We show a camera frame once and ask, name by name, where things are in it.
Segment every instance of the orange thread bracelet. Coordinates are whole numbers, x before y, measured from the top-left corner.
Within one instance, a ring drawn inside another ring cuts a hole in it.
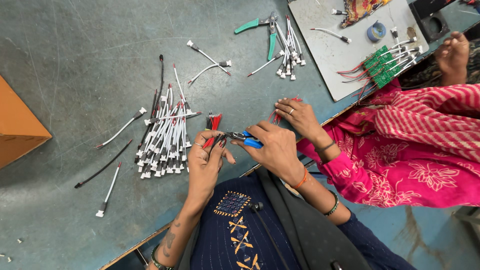
[[[298,183],[298,185],[292,187],[293,189],[299,188],[303,183],[307,181],[307,173],[308,173],[307,168],[305,168],[305,176],[303,177],[302,181]]]

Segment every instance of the hand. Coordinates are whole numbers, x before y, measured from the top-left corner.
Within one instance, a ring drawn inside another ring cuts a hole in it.
[[[442,85],[464,84],[467,79],[469,44],[460,32],[452,32],[450,37],[435,51],[435,59],[442,71]]]
[[[310,141],[321,132],[322,128],[310,104],[283,98],[275,103],[275,107],[277,107],[275,110],[277,114],[287,120],[300,135]]]
[[[197,133],[194,142],[204,145],[209,138],[216,137],[219,133],[221,132],[216,130],[200,131]],[[225,148],[225,142],[223,141],[205,149],[202,149],[199,145],[193,144],[188,153],[190,174],[187,201],[193,203],[194,207],[201,208],[197,210],[203,210],[203,207],[213,196],[218,172],[223,166],[222,157],[227,158],[227,161],[231,164],[236,162],[232,153]]]
[[[264,146],[256,149],[246,146],[242,140],[232,140],[231,144],[241,146],[254,161],[273,172],[290,186],[300,183],[305,175],[305,169],[297,158],[295,133],[267,121],[260,121],[245,130],[258,138]]]

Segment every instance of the red wire bundle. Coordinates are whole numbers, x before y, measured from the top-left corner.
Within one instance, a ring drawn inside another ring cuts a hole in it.
[[[207,127],[205,130],[217,130],[220,120],[222,119],[222,113],[212,114],[212,111],[209,112],[207,116]],[[213,144],[215,138],[208,139],[203,148],[209,147]]]
[[[299,95],[297,95],[296,97],[292,98],[293,101],[303,101],[303,99],[301,98],[298,98]],[[268,117],[268,121],[270,122],[270,118],[272,118],[273,114],[275,113],[275,111],[272,112],[272,114],[270,114],[270,117]],[[273,122],[272,124],[280,124],[280,120],[282,120],[282,117],[279,115],[279,114],[275,114],[275,117],[273,118]]]

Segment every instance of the green-handled wire stripper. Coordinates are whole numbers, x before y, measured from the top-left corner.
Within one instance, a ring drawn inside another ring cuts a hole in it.
[[[275,16],[275,11],[272,11],[270,17],[260,20],[256,19],[251,22],[248,22],[239,28],[235,29],[235,34],[239,34],[247,29],[254,28],[260,25],[268,26],[268,35],[270,36],[270,45],[268,47],[268,60],[270,61],[273,56],[273,50],[275,48],[276,33],[275,33],[275,21],[278,19],[278,16]]]

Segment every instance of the pink floral garment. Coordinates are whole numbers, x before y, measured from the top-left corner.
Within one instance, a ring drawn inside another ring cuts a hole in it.
[[[391,89],[382,90],[384,95]],[[351,120],[349,117],[324,126],[342,150],[339,157],[327,164],[321,164],[308,140],[297,143],[297,150],[317,162],[329,184],[345,199],[378,207],[480,206],[478,162],[429,144],[387,138],[378,132],[369,135],[366,132],[374,127],[370,111],[355,112],[361,116],[355,128],[347,121]]]

